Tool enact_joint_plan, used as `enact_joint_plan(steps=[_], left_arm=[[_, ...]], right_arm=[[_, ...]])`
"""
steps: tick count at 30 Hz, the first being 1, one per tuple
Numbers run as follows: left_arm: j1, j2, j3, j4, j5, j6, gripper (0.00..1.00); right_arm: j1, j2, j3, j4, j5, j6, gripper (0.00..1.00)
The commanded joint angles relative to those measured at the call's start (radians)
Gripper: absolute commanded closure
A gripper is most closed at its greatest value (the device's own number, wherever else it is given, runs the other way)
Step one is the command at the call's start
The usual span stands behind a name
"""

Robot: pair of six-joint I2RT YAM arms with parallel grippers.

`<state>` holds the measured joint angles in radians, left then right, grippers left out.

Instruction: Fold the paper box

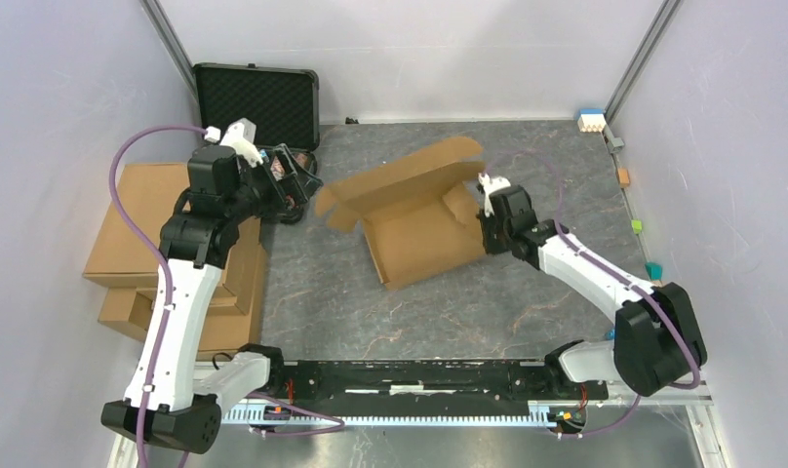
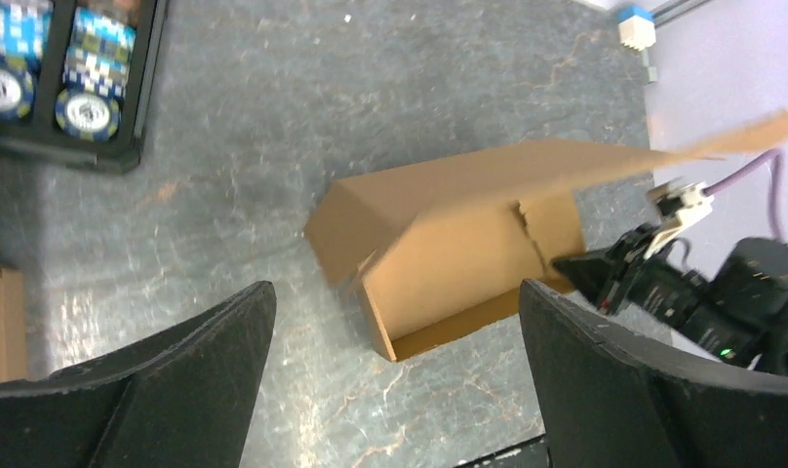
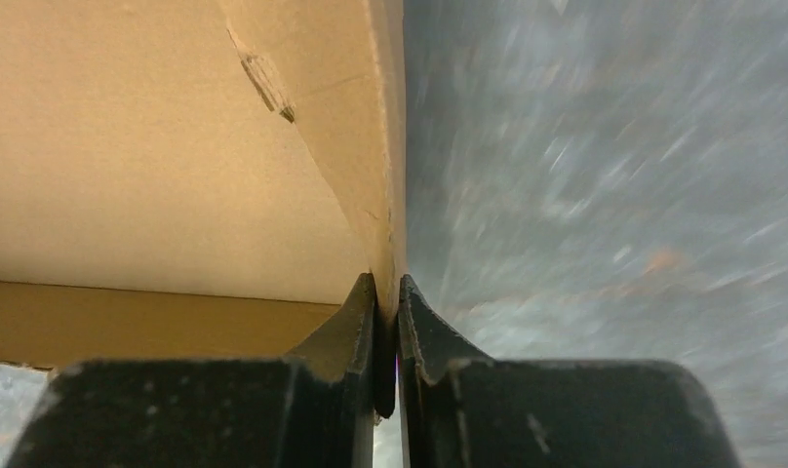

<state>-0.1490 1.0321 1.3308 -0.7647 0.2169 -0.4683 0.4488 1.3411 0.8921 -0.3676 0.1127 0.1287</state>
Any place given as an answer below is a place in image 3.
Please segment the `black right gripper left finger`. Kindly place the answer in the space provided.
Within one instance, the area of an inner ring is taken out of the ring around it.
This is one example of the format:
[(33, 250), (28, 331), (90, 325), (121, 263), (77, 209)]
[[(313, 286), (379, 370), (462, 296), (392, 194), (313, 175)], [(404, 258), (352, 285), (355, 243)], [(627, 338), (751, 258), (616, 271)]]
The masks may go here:
[(272, 358), (93, 360), (44, 391), (11, 467), (369, 467), (376, 294)]

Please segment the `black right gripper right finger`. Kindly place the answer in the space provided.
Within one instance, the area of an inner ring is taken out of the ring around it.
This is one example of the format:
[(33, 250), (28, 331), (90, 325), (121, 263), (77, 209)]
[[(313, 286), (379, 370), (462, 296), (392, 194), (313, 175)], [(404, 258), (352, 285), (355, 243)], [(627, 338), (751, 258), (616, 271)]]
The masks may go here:
[(408, 467), (736, 467), (707, 390), (658, 360), (498, 360), (400, 283)]

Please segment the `brown cardboard box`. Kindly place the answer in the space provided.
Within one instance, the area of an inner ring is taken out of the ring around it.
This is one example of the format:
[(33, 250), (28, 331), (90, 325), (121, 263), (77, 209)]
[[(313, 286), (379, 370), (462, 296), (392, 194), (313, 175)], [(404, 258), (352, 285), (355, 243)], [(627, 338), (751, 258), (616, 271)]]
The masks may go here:
[(374, 275), (393, 404), (400, 1), (0, 1), (0, 361), (281, 354)]

